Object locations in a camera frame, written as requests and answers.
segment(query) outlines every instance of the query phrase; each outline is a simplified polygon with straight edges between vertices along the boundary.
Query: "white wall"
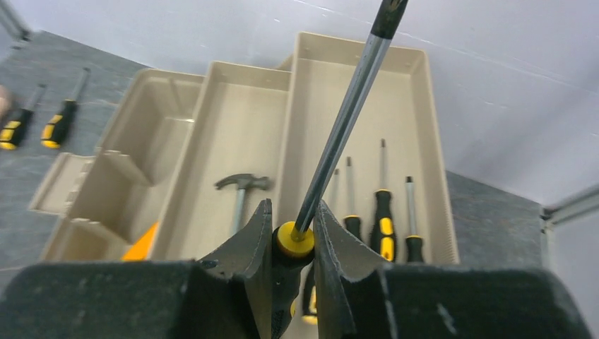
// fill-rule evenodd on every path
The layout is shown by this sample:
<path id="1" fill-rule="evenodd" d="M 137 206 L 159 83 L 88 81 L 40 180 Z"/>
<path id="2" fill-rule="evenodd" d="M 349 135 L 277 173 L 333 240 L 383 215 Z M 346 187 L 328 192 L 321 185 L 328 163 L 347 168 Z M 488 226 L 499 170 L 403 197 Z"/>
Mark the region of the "white wall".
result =
<path id="1" fill-rule="evenodd" d="M 379 0 L 12 0 L 29 24 L 150 66 L 274 66 L 300 30 L 364 39 Z M 447 168 L 541 203 L 599 182 L 599 1 L 412 0 Z"/>

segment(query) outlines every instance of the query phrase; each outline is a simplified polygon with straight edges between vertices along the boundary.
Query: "orange object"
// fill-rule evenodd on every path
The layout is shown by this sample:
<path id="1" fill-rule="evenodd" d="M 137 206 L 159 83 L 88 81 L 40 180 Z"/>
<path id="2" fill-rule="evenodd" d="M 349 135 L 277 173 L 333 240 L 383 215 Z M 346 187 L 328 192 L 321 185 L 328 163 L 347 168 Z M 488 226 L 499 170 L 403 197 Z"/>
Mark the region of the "orange object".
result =
<path id="1" fill-rule="evenodd" d="M 158 223 L 155 223 L 150 229 L 143 235 L 139 240 L 125 253 L 122 260 L 124 261 L 137 261 L 145 260 L 150 251 L 152 240 L 154 239 L 154 233 L 158 228 Z"/>

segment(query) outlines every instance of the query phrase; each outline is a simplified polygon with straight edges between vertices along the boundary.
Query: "toolbox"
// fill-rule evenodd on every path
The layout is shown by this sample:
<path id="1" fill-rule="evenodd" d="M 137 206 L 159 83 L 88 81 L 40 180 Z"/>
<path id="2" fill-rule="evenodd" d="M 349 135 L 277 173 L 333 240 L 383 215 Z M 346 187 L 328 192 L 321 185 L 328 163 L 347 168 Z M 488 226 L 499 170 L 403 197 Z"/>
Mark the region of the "toolbox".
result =
<path id="1" fill-rule="evenodd" d="M 232 235 L 235 190 L 214 183 L 237 173 L 273 181 L 270 191 L 248 193 L 243 223 L 265 198 L 273 200 L 273 225 L 294 220 L 363 47 L 301 32 L 278 69 L 215 61 L 205 77 L 140 71 L 95 155 L 61 153 L 35 194 L 32 210 L 59 216 L 41 259 L 120 260 L 155 222 L 150 260 L 200 259 Z M 342 154 L 352 158 L 364 239 L 374 222 L 382 138 L 398 238 L 408 235 L 411 176 L 426 262 L 458 263 L 422 50 L 389 49 Z M 349 213 L 345 190 L 339 185 L 329 206 L 338 220 Z M 398 262 L 405 256 L 400 242 Z"/>

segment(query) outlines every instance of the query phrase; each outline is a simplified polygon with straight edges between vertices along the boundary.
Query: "hammer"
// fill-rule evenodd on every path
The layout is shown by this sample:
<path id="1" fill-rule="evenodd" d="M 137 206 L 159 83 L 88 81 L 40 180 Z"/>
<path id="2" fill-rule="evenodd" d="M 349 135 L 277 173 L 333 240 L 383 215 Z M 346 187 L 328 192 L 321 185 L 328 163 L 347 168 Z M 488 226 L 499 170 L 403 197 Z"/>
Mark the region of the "hammer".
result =
<path id="1" fill-rule="evenodd" d="M 237 202 L 235 207 L 235 218 L 233 219 L 233 230 L 238 232 L 242 228 L 242 215 L 246 191 L 257 188 L 267 191 L 271 187 L 268 177 L 256 178 L 253 174 L 235 174 L 220 180 L 214 186 L 221 189 L 229 184 L 237 184 Z"/>

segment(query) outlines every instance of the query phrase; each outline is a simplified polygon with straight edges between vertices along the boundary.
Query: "metal shaft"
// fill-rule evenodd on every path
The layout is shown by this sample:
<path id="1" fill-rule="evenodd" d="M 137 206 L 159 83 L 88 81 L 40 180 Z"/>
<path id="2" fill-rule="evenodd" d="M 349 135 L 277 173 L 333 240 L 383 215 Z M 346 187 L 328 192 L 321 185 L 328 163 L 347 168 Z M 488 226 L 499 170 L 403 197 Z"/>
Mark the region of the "metal shaft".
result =
<path id="1" fill-rule="evenodd" d="M 381 139 L 381 187 L 380 189 L 388 189 L 387 187 L 387 145 L 385 139 Z"/>
<path id="2" fill-rule="evenodd" d="M 13 39 L 28 41 L 30 29 L 16 14 L 14 8 L 6 1 L 0 0 L 0 12 L 6 18 L 6 20 L 3 19 L 3 25 L 8 33 L 13 36 Z"/>
<path id="3" fill-rule="evenodd" d="M 405 189 L 408 191 L 408 218 L 410 221 L 410 235 L 418 235 L 416 230 L 416 202 L 414 200 L 414 181 L 408 177 L 405 181 Z"/>
<path id="4" fill-rule="evenodd" d="M 232 234 L 237 233 L 242 228 L 242 215 L 245 200 L 245 189 L 237 190 L 237 202 L 235 203 L 235 217 L 233 218 Z"/>
<path id="5" fill-rule="evenodd" d="M 328 136 L 320 161 L 312 177 L 312 182 L 297 215 L 295 229 L 292 233 L 292 238 L 295 241 L 299 242 L 304 239 L 304 235 L 312 223 L 312 219 L 314 219 L 316 208 L 322 199 L 324 190 L 331 179 L 345 144 L 348 142 L 350 133 L 360 115 L 366 96 L 368 96 L 390 44 L 391 39 L 378 37 L 374 34 L 370 34 L 368 40 L 366 40 L 364 51 L 356 66 L 350 87 L 345 93 L 337 119 L 331 134 Z"/>
<path id="6" fill-rule="evenodd" d="M 354 196 L 354 173 L 352 168 L 352 158 L 348 157 L 348 214 L 355 215 L 355 196 Z"/>
<path id="7" fill-rule="evenodd" d="M 328 207 L 333 210 L 335 204 L 337 204 L 337 191 L 339 190 L 339 169 L 335 169 L 333 172 L 333 182 L 331 183 L 331 200 Z"/>
<path id="8" fill-rule="evenodd" d="M 37 105 L 37 103 L 42 98 L 42 95 L 44 94 L 45 90 L 46 90 L 46 85 L 43 85 L 43 84 L 37 85 L 35 92 L 33 92 L 33 94 L 29 97 L 29 100 L 27 101 L 27 103 L 25 104 L 23 109 L 26 109 L 28 111 L 33 111 L 35 109 L 35 105 Z"/>
<path id="9" fill-rule="evenodd" d="M 85 84 L 88 82 L 89 75 L 90 75 L 90 69 L 85 67 L 83 69 L 83 71 L 81 72 L 81 77 L 79 78 L 79 82 L 77 82 L 77 85 L 75 86 L 75 88 L 73 89 L 73 92 L 71 93 L 71 96 L 69 97 L 70 100 L 73 100 L 73 101 L 79 100 L 79 96 L 81 95 L 81 92 L 83 92 L 83 88 L 85 87 Z"/>

